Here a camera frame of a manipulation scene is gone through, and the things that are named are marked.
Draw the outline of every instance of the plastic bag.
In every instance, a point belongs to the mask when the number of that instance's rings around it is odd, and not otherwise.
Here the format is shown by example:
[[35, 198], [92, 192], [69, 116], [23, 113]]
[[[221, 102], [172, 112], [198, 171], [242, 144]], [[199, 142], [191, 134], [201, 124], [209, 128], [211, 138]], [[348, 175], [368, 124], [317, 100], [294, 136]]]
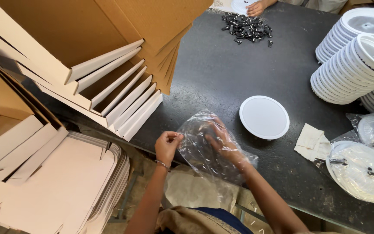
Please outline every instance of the plastic bag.
[[374, 113], [346, 114], [354, 130], [331, 141], [326, 168], [347, 193], [374, 203]]
[[[206, 139], [206, 135], [208, 135], [216, 141], [221, 140], [220, 137], [216, 136], [214, 128], [226, 131], [226, 127], [214, 113], [207, 109], [199, 111], [179, 128], [178, 132], [183, 134], [184, 138], [178, 150], [188, 164], [202, 178], [209, 178], [207, 175], [203, 175], [203, 173], [207, 173], [211, 176], [212, 182], [217, 182], [216, 178], [219, 178], [236, 185], [241, 185], [244, 180], [239, 170], [219, 152], [216, 152]], [[227, 134], [227, 143], [233, 143], [237, 149], [223, 146], [221, 152], [239, 151], [245, 156], [245, 160], [256, 167], [258, 157], [242, 151], [235, 137], [230, 132]]]
[[374, 148], [365, 144], [340, 140], [332, 144], [326, 160], [327, 169], [348, 194], [374, 203]]

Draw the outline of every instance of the work table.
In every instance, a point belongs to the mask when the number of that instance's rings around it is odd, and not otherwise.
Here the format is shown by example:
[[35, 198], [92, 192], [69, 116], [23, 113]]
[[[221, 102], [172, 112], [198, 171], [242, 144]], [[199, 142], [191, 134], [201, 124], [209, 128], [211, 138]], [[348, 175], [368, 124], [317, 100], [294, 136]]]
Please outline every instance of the work table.
[[[324, 130], [332, 140], [352, 130], [345, 113], [367, 113], [358, 101], [330, 104], [311, 90], [311, 74], [319, 67], [315, 48], [339, 18], [336, 14], [278, 2], [261, 16], [273, 29], [273, 37], [269, 38], [273, 45], [269, 48], [268, 38], [254, 44], [243, 39], [238, 45], [234, 36], [221, 30], [225, 26], [221, 13], [204, 12], [181, 40], [171, 95], [164, 95], [163, 103], [129, 143], [154, 152], [161, 132], [176, 131], [199, 110], [209, 109], [232, 131], [243, 150], [259, 157], [258, 171], [290, 206], [374, 234], [374, 204], [351, 197], [313, 162], [293, 150], [305, 123]], [[41, 93], [35, 85], [25, 84], [60, 119], [119, 139]], [[254, 95], [271, 97], [287, 110], [290, 127], [285, 136], [267, 141], [245, 129], [239, 108]], [[179, 153], [175, 160], [184, 162]]]

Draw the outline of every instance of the cloth rag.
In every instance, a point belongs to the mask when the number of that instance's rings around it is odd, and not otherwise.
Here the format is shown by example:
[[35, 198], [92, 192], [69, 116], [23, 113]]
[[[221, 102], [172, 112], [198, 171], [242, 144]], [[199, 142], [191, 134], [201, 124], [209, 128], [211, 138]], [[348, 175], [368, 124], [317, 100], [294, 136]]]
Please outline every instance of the cloth rag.
[[324, 136], [324, 131], [305, 124], [294, 148], [301, 156], [314, 162], [316, 158], [325, 160], [331, 152], [330, 141]]

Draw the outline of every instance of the pile of black clips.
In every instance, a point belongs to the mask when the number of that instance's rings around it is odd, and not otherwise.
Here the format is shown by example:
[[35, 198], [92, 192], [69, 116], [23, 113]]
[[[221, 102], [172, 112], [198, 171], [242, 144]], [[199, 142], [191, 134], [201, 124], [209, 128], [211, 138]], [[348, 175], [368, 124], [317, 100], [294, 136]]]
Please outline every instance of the pile of black clips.
[[[264, 24], [258, 17], [246, 17], [237, 13], [226, 12], [221, 16], [222, 20], [226, 20], [226, 27], [222, 30], [229, 30], [231, 35], [235, 35], [236, 41], [239, 45], [242, 43], [241, 39], [248, 39], [252, 43], [260, 42], [264, 37], [272, 37], [272, 28]], [[268, 46], [272, 47], [272, 41], [268, 40]]]

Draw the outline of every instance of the silver bracelet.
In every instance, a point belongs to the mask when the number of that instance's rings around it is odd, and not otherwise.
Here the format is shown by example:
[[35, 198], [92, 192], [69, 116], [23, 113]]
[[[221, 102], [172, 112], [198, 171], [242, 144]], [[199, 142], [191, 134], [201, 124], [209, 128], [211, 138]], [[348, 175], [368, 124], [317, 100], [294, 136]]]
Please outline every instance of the silver bracelet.
[[156, 160], [155, 162], [159, 162], [159, 163], [161, 163], [165, 168], [167, 168], [168, 172], [171, 171], [171, 169], [170, 169], [167, 165], [165, 165], [165, 163], [163, 163], [163, 162], [161, 162], [161, 161], [159, 161], [159, 160]]

